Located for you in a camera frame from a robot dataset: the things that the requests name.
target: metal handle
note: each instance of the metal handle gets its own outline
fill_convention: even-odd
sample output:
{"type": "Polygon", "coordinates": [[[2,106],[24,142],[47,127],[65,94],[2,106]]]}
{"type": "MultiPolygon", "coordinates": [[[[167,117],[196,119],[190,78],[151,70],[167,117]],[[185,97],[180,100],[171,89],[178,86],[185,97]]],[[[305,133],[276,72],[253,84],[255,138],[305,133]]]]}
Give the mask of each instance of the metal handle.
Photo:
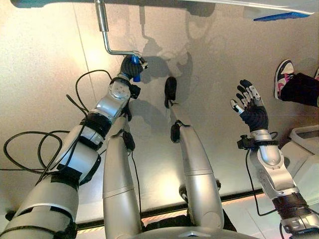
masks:
{"type": "Polygon", "coordinates": [[[111,55],[132,55],[141,57],[138,51],[115,51],[112,50],[109,44],[108,34],[109,31],[108,21],[106,16],[105,2],[104,0],[95,0],[96,15],[98,18],[99,29],[103,34],[105,50],[111,55]]]}

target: floor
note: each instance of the floor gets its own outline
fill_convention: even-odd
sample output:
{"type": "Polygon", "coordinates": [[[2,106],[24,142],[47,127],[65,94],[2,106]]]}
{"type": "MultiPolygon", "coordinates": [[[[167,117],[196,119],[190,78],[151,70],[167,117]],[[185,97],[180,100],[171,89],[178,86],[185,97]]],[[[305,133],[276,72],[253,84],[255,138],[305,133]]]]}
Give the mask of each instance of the floor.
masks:
{"type": "MultiPolygon", "coordinates": [[[[254,83],[269,114],[269,129],[279,132],[281,143],[292,128],[318,123],[317,108],[273,97],[274,73],[282,60],[291,59],[296,72],[310,76],[318,68],[318,13],[303,19],[253,22],[243,17],[241,6],[113,2],[107,5],[112,48],[136,49],[150,66],[142,73],[139,98],[130,104],[143,211],[181,202],[181,153],[169,139],[169,112],[163,104],[168,76],[177,77],[176,101],[188,111],[202,140],[215,177],[222,183],[221,195],[251,190],[245,152],[236,144],[248,128],[229,106],[239,80],[254,83]]],[[[76,79],[94,69],[115,76],[122,61],[121,56],[105,52],[92,3],[17,8],[5,0],[0,8],[0,35],[0,145],[21,131],[70,130],[83,118],[65,97],[75,96],[76,79]]],[[[100,73],[80,83],[89,108],[105,94],[108,84],[100,73]]],[[[38,168],[39,140],[23,136],[8,150],[19,162],[38,168]]],[[[56,142],[48,140],[44,157],[49,159],[55,149],[56,142]]],[[[3,152],[0,168],[15,168],[3,152]]],[[[100,166],[92,181],[81,187],[78,222],[101,218],[102,176],[100,166]]],[[[27,172],[1,171],[0,215],[17,209],[36,180],[37,175],[27,172]]]]}

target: robot finger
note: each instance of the robot finger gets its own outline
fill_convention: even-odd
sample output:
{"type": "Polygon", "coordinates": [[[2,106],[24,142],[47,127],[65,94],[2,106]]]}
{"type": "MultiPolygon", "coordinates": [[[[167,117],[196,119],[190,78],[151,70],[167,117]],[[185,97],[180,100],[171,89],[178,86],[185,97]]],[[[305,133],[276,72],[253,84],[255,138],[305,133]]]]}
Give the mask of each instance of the robot finger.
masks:
{"type": "Polygon", "coordinates": [[[253,94],[252,94],[252,92],[251,92],[251,90],[250,90],[250,87],[253,86],[253,85],[250,83],[250,81],[241,80],[239,83],[240,83],[243,87],[245,87],[245,89],[246,89],[246,91],[247,91],[247,93],[248,93],[248,95],[249,95],[249,98],[252,100],[252,99],[254,98],[254,96],[253,96],[253,94]]]}
{"type": "Polygon", "coordinates": [[[230,106],[231,106],[231,108],[232,108],[234,111],[236,111],[238,114],[241,114],[241,113],[244,112],[244,109],[241,108],[241,107],[237,104],[237,102],[236,102],[235,100],[230,100],[230,106]]]}
{"type": "Polygon", "coordinates": [[[253,85],[251,85],[251,86],[249,87],[249,90],[250,90],[252,96],[253,96],[256,100],[260,100],[260,95],[259,95],[258,91],[256,90],[256,88],[255,88],[253,85]]]}
{"type": "Polygon", "coordinates": [[[246,98],[247,102],[250,102],[251,99],[249,97],[249,94],[247,93],[247,91],[245,90],[245,88],[241,87],[241,86],[237,86],[237,89],[244,95],[244,97],[246,98]]]}
{"type": "Polygon", "coordinates": [[[243,103],[244,107],[246,108],[248,106],[247,100],[239,93],[237,93],[236,96],[243,103]]]}

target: wire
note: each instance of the wire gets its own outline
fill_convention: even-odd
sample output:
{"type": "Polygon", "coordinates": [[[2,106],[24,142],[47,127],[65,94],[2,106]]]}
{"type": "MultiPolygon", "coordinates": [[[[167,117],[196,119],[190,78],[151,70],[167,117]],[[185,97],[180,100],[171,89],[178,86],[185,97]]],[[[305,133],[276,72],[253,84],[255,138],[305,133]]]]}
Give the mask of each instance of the wire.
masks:
{"type": "Polygon", "coordinates": [[[31,169],[31,168],[27,168],[25,166],[23,166],[22,164],[18,163],[17,161],[15,161],[11,156],[10,154],[8,153],[7,151],[7,146],[8,144],[15,138],[21,136],[21,135],[25,135],[25,134],[43,134],[43,135],[47,135],[47,136],[51,136],[51,137],[54,137],[58,140],[59,142],[59,148],[57,149],[57,151],[55,152],[54,156],[52,157],[52,160],[54,160],[56,158],[56,156],[58,155],[60,149],[62,148],[62,145],[63,145],[63,142],[62,140],[60,139],[60,137],[52,134],[52,133],[47,133],[47,132],[41,132],[41,131],[26,131],[26,132],[21,132],[21,133],[18,133],[14,136],[12,136],[11,138],[9,138],[3,145],[3,152],[4,154],[6,155],[6,157],[13,163],[15,164],[16,166],[18,166],[19,168],[25,170],[25,171],[28,171],[28,172],[31,172],[31,173],[36,173],[36,174],[42,174],[43,172],[39,172],[35,169],[31,169]]]}
{"type": "Polygon", "coordinates": [[[271,132],[271,133],[269,133],[269,134],[270,134],[270,135],[275,134],[274,136],[271,137],[271,139],[275,139],[275,138],[277,138],[277,136],[278,136],[278,132],[277,132],[277,131],[271,132]]]}
{"type": "MultiPolygon", "coordinates": [[[[64,158],[64,156],[69,152],[69,150],[72,148],[72,149],[71,149],[71,152],[70,152],[70,155],[69,155],[69,157],[68,157],[68,160],[66,161],[66,164],[59,170],[60,172],[63,171],[63,170],[69,165],[69,163],[70,163],[70,161],[71,161],[71,158],[72,158],[72,156],[73,156],[73,153],[74,153],[76,144],[77,144],[77,142],[79,141],[80,136],[81,136],[81,134],[82,134],[82,132],[83,132],[83,129],[84,129],[84,127],[85,127],[85,125],[86,125],[86,122],[87,122],[87,114],[85,113],[84,109],[82,109],[82,108],[72,99],[72,97],[70,97],[69,95],[66,95],[66,98],[68,98],[68,100],[69,100],[73,105],[75,105],[75,106],[84,114],[84,116],[85,116],[85,121],[84,121],[84,123],[83,123],[83,125],[82,125],[82,127],[81,127],[81,129],[80,129],[80,131],[79,131],[79,134],[78,134],[78,136],[76,137],[75,141],[72,143],[72,145],[70,146],[70,148],[66,151],[66,153],[61,157],[61,159],[55,164],[55,166],[56,166],[56,165],[64,158]]],[[[45,168],[44,171],[42,172],[40,178],[38,179],[36,185],[37,185],[39,182],[41,182],[41,180],[43,179],[43,177],[45,176],[45,174],[46,174],[47,171],[49,170],[50,166],[52,165],[54,159],[52,159],[52,160],[48,163],[48,165],[46,166],[46,168],[45,168]]]]}
{"type": "MultiPolygon", "coordinates": [[[[69,133],[70,131],[66,131],[66,130],[54,130],[54,131],[51,131],[50,133],[69,133]]],[[[38,160],[39,160],[39,163],[41,164],[41,166],[43,168],[46,168],[46,165],[43,163],[43,160],[42,160],[42,157],[41,157],[41,148],[42,148],[42,144],[43,142],[45,141],[45,139],[48,137],[48,135],[45,135],[40,143],[39,143],[39,146],[38,146],[38,160]]]]}
{"type": "Polygon", "coordinates": [[[63,166],[63,168],[60,169],[60,171],[63,171],[63,170],[69,165],[69,163],[70,163],[70,161],[71,161],[71,158],[72,158],[72,156],[73,156],[74,150],[75,150],[75,148],[76,148],[76,144],[78,143],[78,141],[79,141],[79,139],[80,139],[80,137],[81,137],[81,134],[82,134],[82,132],[83,132],[83,130],[84,130],[84,127],[85,127],[86,122],[87,122],[87,119],[88,119],[88,116],[87,116],[87,114],[85,113],[85,111],[84,111],[69,95],[66,95],[66,97],[68,98],[68,100],[69,100],[72,104],[74,104],[74,105],[84,114],[84,116],[85,116],[85,121],[84,121],[84,123],[83,123],[83,125],[82,125],[82,127],[81,127],[81,129],[80,129],[80,131],[79,131],[79,133],[78,133],[78,136],[76,137],[75,141],[73,142],[73,147],[72,147],[72,150],[71,150],[71,152],[70,152],[69,158],[68,158],[68,160],[66,161],[66,164],[63,166]]]}
{"type": "Polygon", "coordinates": [[[280,232],[281,238],[285,239],[283,235],[283,225],[281,223],[279,224],[279,232],[280,232]]]}
{"type": "Polygon", "coordinates": [[[76,96],[77,96],[77,98],[78,98],[78,100],[79,100],[81,106],[83,107],[82,109],[85,110],[86,112],[89,112],[89,110],[86,108],[86,106],[83,104],[83,102],[82,102],[82,100],[81,100],[81,97],[80,97],[79,91],[78,91],[78,84],[79,84],[79,81],[80,81],[84,76],[86,76],[86,75],[88,75],[88,74],[91,74],[91,73],[93,73],[93,72],[97,72],[97,71],[103,71],[103,72],[105,72],[106,74],[108,74],[109,78],[112,80],[112,77],[111,77],[111,75],[110,75],[110,73],[109,73],[108,71],[106,71],[106,70],[94,70],[94,71],[89,71],[89,72],[83,74],[82,76],[80,76],[79,79],[77,79],[77,81],[76,81],[76,83],[75,83],[76,96]]]}
{"type": "Polygon", "coordinates": [[[138,181],[138,189],[139,189],[139,205],[140,205],[140,214],[142,213],[142,207],[141,207],[141,191],[140,191],[140,181],[139,181],[139,176],[138,176],[138,171],[136,169],[136,164],[135,164],[135,160],[133,158],[133,152],[131,153],[131,157],[134,163],[134,168],[135,168],[135,173],[136,173],[136,179],[138,181]]]}
{"type": "Polygon", "coordinates": [[[252,180],[252,178],[251,178],[251,175],[250,175],[250,172],[249,172],[249,168],[248,168],[248,162],[247,162],[247,158],[248,158],[249,151],[250,151],[250,150],[248,150],[247,153],[246,153],[246,159],[245,159],[245,161],[246,161],[246,169],[247,169],[247,172],[248,172],[248,176],[249,176],[251,188],[252,188],[252,190],[253,190],[254,197],[255,197],[257,214],[258,214],[259,217],[262,217],[262,216],[266,216],[266,215],[268,215],[268,214],[270,214],[270,213],[275,212],[276,209],[273,209],[273,210],[271,210],[271,211],[269,211],[269,212],[267,212],[267,213],[263,213],[263,214],[260,214],[260,212],[259,212],[259,207],[258,207],[256,192],[255,192],[255,188],[254,188],[254,185],[253,185],[253,180],[252,180]]]}
{"type": "Polygon", "coordinates": [[[104,149],[102,152],[100,152],[99,156],[101,156],[105,151],[106,151],[106,149],[104,149]]]}

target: pink sneaker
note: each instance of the pink sneaker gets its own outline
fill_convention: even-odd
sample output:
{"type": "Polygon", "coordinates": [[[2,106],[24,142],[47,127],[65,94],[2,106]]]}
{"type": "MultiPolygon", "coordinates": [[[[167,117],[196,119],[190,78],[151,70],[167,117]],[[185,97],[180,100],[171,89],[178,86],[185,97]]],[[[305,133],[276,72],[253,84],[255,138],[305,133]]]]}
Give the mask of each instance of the pink sneaker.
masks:
{"type": "Polygon", "coordinates": [[[280,98],[280,93],[285,84],[294,76],[294,66],[291,60],[284,60],[277,68],[275,75],[274,96],[280,98]]]}

